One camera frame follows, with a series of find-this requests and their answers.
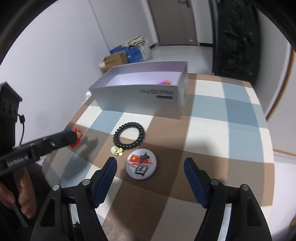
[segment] yellow flower charm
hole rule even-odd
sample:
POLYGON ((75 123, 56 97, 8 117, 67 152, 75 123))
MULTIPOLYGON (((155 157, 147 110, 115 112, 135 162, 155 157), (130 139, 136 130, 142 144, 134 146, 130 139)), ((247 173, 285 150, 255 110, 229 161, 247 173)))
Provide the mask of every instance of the yellow flower charm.
POLYGON ((111 152, 112 154, 116 155, 116 156, 122 156, 123 155, 123 149, 122 148, 118 148, 117 146, 113 146, 111 148, 111 152))

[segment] blue box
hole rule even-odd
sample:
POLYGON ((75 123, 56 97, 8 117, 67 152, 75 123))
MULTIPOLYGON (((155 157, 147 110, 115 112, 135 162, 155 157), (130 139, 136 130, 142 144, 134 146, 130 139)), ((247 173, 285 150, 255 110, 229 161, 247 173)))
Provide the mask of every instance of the blue box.
POLYGON ((129 64, 143 62, 141 51, 136 48, 121 47, 121 48, 111 50, 110 53, 114 54, 121 51, 126 52, 126 56, 128 58, 129 64))

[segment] brown cardboard box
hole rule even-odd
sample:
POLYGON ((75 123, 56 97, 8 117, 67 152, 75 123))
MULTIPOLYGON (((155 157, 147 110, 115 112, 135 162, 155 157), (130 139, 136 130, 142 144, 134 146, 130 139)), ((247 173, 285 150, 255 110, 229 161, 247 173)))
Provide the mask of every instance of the brown cardboard box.
POLYGON ((99 64, 99 67, 104 74, 112 67, 122 64, 128 64, 128 59, 126 57, 125 51, 111 54, 105 57, 104 61, 99 64))

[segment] blue gripper pad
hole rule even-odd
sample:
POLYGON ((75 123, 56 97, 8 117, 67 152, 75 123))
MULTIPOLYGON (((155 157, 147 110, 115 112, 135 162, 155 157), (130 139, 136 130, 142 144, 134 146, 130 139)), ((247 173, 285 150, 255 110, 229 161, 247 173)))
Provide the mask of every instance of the blue gripper pad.
POLYGON ((190 184, 196 201, 203 208, 208 208, 209 201, 207 195, 210 191, 210 177, 204 170, 198 169, 192 158, 188 157, 184 161, 184 172, 190 184))
POLYGON ((91 177, 90 200, 93 208, 97 208, 105 201, 116 172, 117 160, 114 157, 109 157, 103 168, 96 171, 91 177))

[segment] metal screw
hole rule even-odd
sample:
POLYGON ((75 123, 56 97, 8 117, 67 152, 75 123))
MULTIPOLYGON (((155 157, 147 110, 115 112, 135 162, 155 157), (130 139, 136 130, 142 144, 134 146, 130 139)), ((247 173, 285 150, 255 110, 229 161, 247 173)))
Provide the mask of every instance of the metal screw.
POLYGON ((248 190, 249 190, 249 186, 246 185, 246 184, 243 184, 243 185, 242 185, 242 189, 244 189, 245 191, 248 191, 248 190))
POLYGON ((85 185, 85 186, 87 186, 87 185, 90 184, 90 183, 91 183, 91 181, 90 181, 89 179, 84 179, 84 180, 82 181, 82 184, 85 185))
POLYGON ((52 187, 52 189, 54 190, 54 191, 57 191, 57 190, 59 190, 59 185, 54 185, 53 187, 52 187))
POLYGON ((219 181, 217 179, 212 179, 211 183, 215 186, 219 185, 219 181))

